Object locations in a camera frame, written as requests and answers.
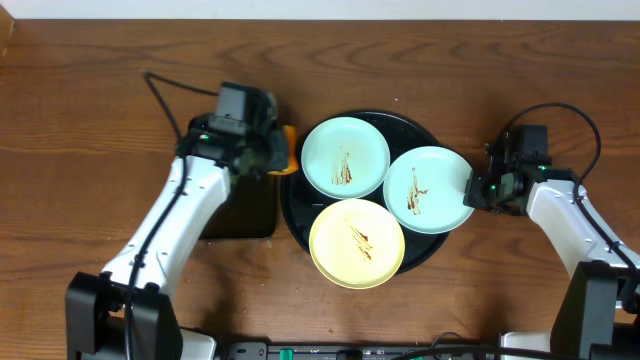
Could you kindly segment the green and yellow sponge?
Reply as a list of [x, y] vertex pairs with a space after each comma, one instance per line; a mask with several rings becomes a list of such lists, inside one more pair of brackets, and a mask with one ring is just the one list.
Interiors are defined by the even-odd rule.
[[296, 158], [296, 130], [284, 125], [270, 133], [271, 157], [267, 166], [268, 173], [285, 176], [296, 172], [299, 164]]

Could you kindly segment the yellow plate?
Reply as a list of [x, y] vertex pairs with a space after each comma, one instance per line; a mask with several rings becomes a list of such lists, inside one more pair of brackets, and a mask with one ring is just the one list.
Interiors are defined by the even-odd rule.
[[316, 268], [328, 280], [364, 290], [398, 272], [405, 238], [387, 209], [372, 201], [347, 199], [328, 206], [313, 221], [309, 250]]

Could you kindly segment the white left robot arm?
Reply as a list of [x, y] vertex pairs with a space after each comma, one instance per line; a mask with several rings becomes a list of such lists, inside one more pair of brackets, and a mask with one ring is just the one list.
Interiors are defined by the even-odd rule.
[[180, 137], [169, 176], [124, 248], [65, 294], [70, 359], [212, 359], [216, 340], [182, 328], [172, 300], [184, 267], [237, 177], [296, 170], [296, 130], [271, 115], [210, 114]]

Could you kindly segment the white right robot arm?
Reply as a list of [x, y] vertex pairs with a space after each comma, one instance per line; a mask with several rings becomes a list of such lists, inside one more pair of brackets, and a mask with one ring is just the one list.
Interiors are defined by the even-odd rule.
[[505, 358], [525, 359], [534, 351], [578, 359], [638, 358], [639, 324], [619, 324], [615, 312], [639, 313], [639, 256], [606, 224], [571, 170], [521, 165], [472, 174], [464, 202], [529, 217], [570, 276], [551, 330], [502, 335]]

